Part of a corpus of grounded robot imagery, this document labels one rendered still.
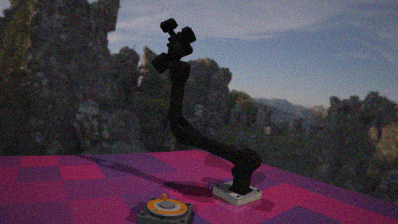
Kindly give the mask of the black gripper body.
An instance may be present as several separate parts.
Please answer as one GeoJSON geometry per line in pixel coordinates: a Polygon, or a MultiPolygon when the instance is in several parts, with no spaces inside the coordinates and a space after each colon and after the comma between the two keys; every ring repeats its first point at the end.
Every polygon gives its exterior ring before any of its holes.
{"type": "MultiPolygon", "coordinates": [[[[171,19],[167,19],[164,22],[161,23],[160,27],[163,30],[163,32],[168,32],[168,34],[171,36],[170,38],[168,38],[169,43],[167,44],[167,46],[169,47],[172,43],[178,43],[182,45],[182,42],[180,41],[180,39],[178,39],[177,34],[174,32],[174,29],[177,27],[177,23],[174,20],[174,18],[171,19]]],[[[183,45],[182,45],[183,47],[183,45]]],[[[185,56],[191,54],[193,52],[193,49],[191,47],[191,45],[185,44],[185,46],[183,47],[183,50],[186,51],[185,56]]],[[[185,57],[183,56],[183,57],[185,57]]]]}

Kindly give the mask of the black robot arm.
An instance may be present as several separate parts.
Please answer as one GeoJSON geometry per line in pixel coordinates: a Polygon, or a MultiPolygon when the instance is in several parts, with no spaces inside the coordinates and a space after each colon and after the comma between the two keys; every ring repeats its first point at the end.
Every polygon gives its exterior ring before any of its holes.
{"type": "MultiPolygon", "coordinates": [[[[177,33],[178,39],[185,44],[196,41],[192,27],[182,28],[182,32],[177,33]]],[[[262,160],[256,150],[242,148],[236,150],[225,144],[221,144],[212,139],[204,137],[200,131],[182,116],[182,103],[184,97],[184,85],[190,74],[190,65],[188,62],[180,61],[185,56],[181,44],[172,43],[168,48],[168,53],[162,53],[151,61],[152,66],[158,73],[163,73],[170,69],[171,91],[170,104],[167,119],[170,128],[178,144],[186,146],[196,146],[215,154],[234,164],[232,168],[233,184],[228,188],[239,195],[245,195],[253,189],[250,188],[251,173],[260,167],[262,160]],[[182,128],[180,128],[180,125],[182,128]]]]}

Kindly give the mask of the orange round plate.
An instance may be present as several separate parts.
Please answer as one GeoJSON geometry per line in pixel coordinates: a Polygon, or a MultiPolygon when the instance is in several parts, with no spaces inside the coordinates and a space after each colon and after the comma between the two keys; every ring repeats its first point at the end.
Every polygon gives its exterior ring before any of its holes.
{"type": "Polygon", "coordinates": [[[180,201],[174,199],[167,199],[166,194],[162,195],[162,199],[154,199],[147,204],[147,209],[157,215],[165,217],[173,217],[185,214],[187,212],[187,206],[180,201]],[[174,209],[165,209],[159,207],[160,202],[171,201],[174,203],[174,209]]]}

